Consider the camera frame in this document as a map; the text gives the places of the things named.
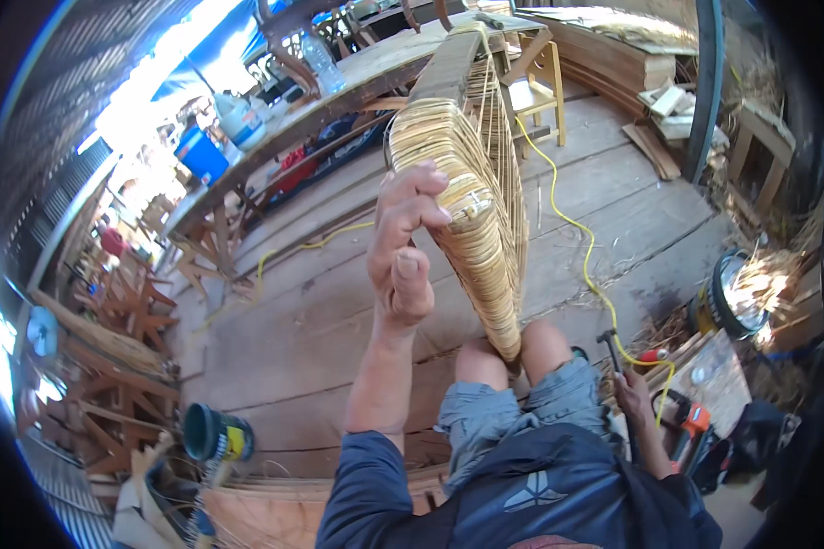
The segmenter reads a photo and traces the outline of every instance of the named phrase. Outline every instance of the plastic water bottle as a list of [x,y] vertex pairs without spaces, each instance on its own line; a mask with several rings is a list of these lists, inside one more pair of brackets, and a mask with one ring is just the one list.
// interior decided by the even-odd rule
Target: plastic water bottle
[[333,56],[315,38],[307,32],[302,35],[302,56],[317,73],[320,83],[328,94],[334,94],[345,87],[345,77],[333,62]]

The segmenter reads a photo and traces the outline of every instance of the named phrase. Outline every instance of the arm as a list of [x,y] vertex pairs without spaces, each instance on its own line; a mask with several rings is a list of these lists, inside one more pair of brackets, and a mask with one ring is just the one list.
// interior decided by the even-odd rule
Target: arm
[[429,162],[389,173],[379,189],[375,235],[366,258],[376,294],[373,335],[345,412],[346,431],[377,431],[401,453],[412,388],[412,341],[434,299],[427,256],[408,243],[418,227],[450,221],[434,199],[448,178],[435,167]]
[[631,370],[615,373],[613,384],[619,407],[626,414],[638,437],[638,449],[644,469],[659,480],[672,474],[669,454],[662,448],[656,418],[650,406],[647,379]]

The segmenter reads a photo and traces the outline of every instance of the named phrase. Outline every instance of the fan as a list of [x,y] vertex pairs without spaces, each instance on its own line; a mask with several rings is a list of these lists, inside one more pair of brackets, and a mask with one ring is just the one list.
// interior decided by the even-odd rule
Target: fan
[[58,320],[49,309],[36,306],[28,321],[28,341],[40,357],[48,357],[58,350]]

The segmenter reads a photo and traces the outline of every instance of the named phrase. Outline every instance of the vertical pole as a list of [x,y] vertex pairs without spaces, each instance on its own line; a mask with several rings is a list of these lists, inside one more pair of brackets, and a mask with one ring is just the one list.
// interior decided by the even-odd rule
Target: vertical pole
[[705,169],[711,148],[717,108],[723,84],[723,14],[720,0],[696,0],[699,17],[699,83],[696,86],[696,111],[692,116],[687,158],[683,177],[696,184]]

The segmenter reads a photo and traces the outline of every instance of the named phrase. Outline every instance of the metal roof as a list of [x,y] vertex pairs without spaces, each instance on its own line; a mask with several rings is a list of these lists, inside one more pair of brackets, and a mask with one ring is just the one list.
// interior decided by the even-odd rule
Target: metal roof
[[0,126],[0,232],[49,192],[110,95],[200,0],[76,0]]

